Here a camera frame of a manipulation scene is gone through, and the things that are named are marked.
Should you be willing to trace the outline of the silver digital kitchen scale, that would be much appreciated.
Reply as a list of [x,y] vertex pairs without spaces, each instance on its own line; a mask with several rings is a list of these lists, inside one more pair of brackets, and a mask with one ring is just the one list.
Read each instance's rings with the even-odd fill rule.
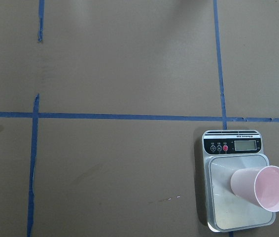
[[258,173],[270,165],[257,130],[208,130],[201,138],[208,227],[216,233],[268,226],[275,213],[256,198]]

